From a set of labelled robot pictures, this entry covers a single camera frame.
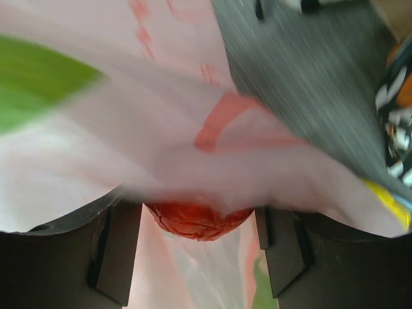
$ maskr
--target translucent plastic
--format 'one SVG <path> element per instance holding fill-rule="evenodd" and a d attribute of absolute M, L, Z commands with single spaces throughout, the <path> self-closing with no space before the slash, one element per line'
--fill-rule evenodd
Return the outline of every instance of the translucent plastic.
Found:
<path fill-rule="evenodd" d="M 20 126 L 0 136 L 2 229 L 52 220 L 123 183 L 132 198 L 145 201 L 202 196 L 221 212 L 270 203 L 317 211 L 374 234 L 393 237 L 407 231 L 347 168 L 291 135 L 257 100 L 236 93 L 211 3 L 199 0 L 204 18 L 183 21 L 191 14 L 176 17 L 170 1 L 105 1 L 102 6 L 96 0 L 36 0 L 30 2 L 37 4 L 32 14 L 1 7 L 2 42 L 20 42 L 16 56 L 6 50 L 15 61 L 17 80 L 28 76 L 25 70 L 50 61 L 51 56 L 31 59 L 32 52 L 19 60 L 28 48 L 21 46 L 31 42 L 39 55 L 45 48 L 59 54 L 39 78 L 67 85 L 64 78 L 77 74 L 84 81 L 40 94 L 37 86 L 18 83 L 34 99 L 24 97 L 30 108 L 20 113 L 31 121 L 13 122 Z M 95 12 L 86 21 L 75 17 L 74 12 L 92 5 Z M 137 35 L 145 58 L 131 53 L 128 40 L 116 46 L 118 36 L 98 32 L 98 25 L 109 27 L 102 16 L 112 12 L 135 21 L 132 28 L 124 24 L 121 33 Z M 59 23 L 48 21 L 58 16 Z M 85 23 L 89 27 L 80 35 Z M 150 39 L 143 44 L 145 35 Z M 53 73 L 49 80 L 48 70 Z M 3 89 L 9 83 L 4 80 Z M 50 93 L 60 88 L 67 90 Z M 18 98 L 7 101 L 12 104 L 5 103 L 2 114 L 20 115 L 22 108 L 14 110 Z M 51 107 L 30 118 L 42 100 Z"/>

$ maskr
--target red printed pattern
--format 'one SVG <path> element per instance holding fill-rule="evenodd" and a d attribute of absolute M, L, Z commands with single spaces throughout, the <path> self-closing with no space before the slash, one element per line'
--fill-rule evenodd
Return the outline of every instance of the red printed pattern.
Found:
<path fill-rule="evenodd" d="M 226 93 L 216 104 L 212 113 L 206 118 L 202 130 L 194 140 L 194 146 L 199 150 L 214 153 L 216 152 L 218 140 L 225 128 L 234 121 L 240 114 L 249 109 L 260 109 L 268 115 L 270 112 L 253 98 L 241 97 L 235 93 Z M 249 146 L 253 147 L 281 147 L 285 145 L 305 144 L 304 141 L 290 135 L 286 138 L 273 136 L 256 139 Z"/>
<path fill-rule="evenodd" d="M 151 47 L 153 42 L 144 24 L 145 20 L 152 14 L 149 3 L 147 0 L 131 0 L 129 6 L 139 25 L 136 37 L 145 49 L 144 56 L 154 61 L 155 55 Z"/>

